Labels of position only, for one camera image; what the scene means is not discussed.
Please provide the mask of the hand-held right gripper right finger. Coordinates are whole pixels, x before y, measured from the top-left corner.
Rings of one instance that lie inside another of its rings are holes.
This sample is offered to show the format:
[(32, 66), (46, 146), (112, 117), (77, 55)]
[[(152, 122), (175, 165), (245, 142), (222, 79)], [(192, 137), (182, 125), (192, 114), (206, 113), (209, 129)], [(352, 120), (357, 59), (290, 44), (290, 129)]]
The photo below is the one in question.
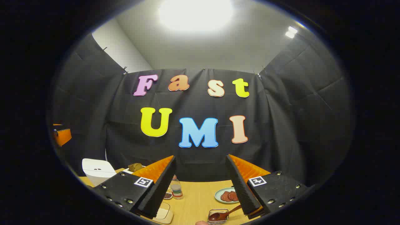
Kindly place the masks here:
[(277, 214), (310, 192), (308, 186), (282, 171), (268, 172), (234, 155), (226, 155), (226, 169), (249, 219)]

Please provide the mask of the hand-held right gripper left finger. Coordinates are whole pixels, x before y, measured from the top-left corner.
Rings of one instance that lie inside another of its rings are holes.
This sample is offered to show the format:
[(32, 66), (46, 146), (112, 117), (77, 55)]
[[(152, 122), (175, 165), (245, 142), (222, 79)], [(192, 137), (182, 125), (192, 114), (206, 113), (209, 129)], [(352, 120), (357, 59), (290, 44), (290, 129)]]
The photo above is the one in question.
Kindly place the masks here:
[(125, 211), (151, 219), (156, 216), (175, 172), (176, 157), (171, 155), (131, 174), (119, 172), (92, 191)]

